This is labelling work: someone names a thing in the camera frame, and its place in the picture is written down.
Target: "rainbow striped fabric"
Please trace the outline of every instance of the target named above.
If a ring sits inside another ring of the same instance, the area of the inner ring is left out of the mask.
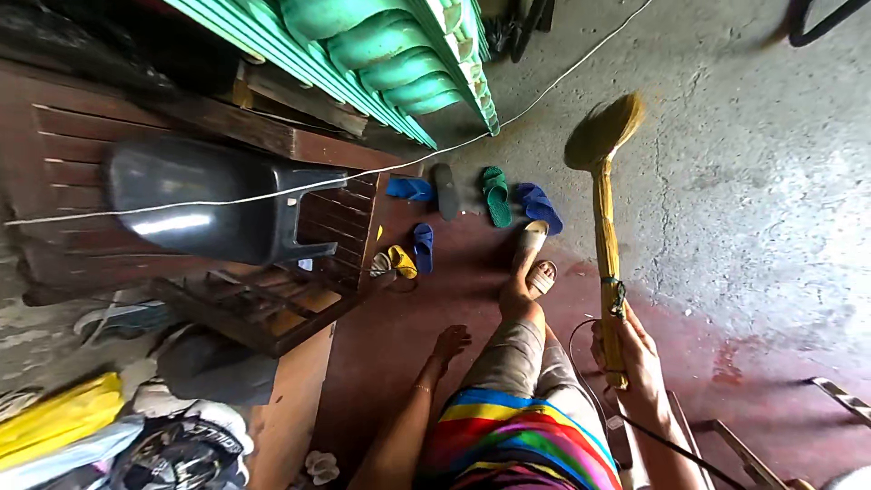
[[[550,403],[478,388],[457,393],[429,435],[415,486],[505,488],[514,480],[528,488],[621,488],[602,441]]]

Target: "red painted floor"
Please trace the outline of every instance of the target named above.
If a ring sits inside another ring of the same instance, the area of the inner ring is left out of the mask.
[[[436,394],[438,407],[457,387],[499,323],[496,292],[507,277],[516,227],[496,229],[489,218],[466,214],[445,222],[421,203],[390,200],[381,243],[400,243],[410,253],[411,228],[426,221],[435,230],[435,273],[419,276],[409,293],[386,293],[343,317],[336,329],[312,449],[334,453],[344,487],[383,417],[411,385],[438,333],[465,323],[472,346],[452,363]],[[545,244],[540,255],[559,268],[556,286],[541,298],[548,323],[566,346],[574,327],[598,316],[594,265]],[[412,284],[402,280],[396,289]],[[724,421],[781,478],[802,478],[816,487],[847,470],[871,465],[871,432],[815,386],[796,382],[832,379],[871,400],[871,365],[857,354],[783,350],[757,338],[729,338],[715,319],[653,305],[629,284],[629,301],[656,339],[666,385],[675,391],[691,424]],[[578,332],[575,359],[594,372],[591,333]],[[852,365],[834,370],[827,365]],[[591,378],[594,386],[601,377]],[[712,433],[696,432],[704,457],[747,485],[740,462]]]

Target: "black slipper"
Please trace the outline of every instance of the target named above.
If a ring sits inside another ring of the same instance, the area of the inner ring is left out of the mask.
[[[454,186],[454,175],[450,171],[450,165],[436,163],[433,165],[433,178],[435,179],[435,193],[438,194],[438,210],[445,221],[451,221],[460,210],[460,196]]]

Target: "hand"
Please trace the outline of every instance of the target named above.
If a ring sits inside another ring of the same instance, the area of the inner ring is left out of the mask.
[[[463,352],[471,343],[472,336],[466,331],[466,325],[451,325],[439,334],[433,353],[427,360],[427,366],[434,370],[436,379],[440,379],[448,372],[450,360]]]
[[[618,323],[617,334],[623,346],[623,362],[629,378],[629,388],[616,390],[617,398],[632,418],[658,416],[663,406],[667,408],[668,398],[665,395],[662,364],[659,362],[656,344],[647,335],[628,302],[625,303],[624,312],[626,319]],[[591,351],[599,369],[604,371],[602,326],[599,321],[593,324]]]

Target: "leg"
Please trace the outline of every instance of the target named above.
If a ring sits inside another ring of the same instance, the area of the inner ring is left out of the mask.
[[[553,330],[549,325],[545,325],[545,329],[542,370],[535,390],[536,398],[547,400],[604,443],[604,431],[591,395],[577,380],[571,359]]]
[[[526,284],[537,249],[518,250],[511,277],[499,293],[502,322],[472,364],[462,388],[499,390],[532,398],[544,352],[544,311],[535,302],[539,291]]]

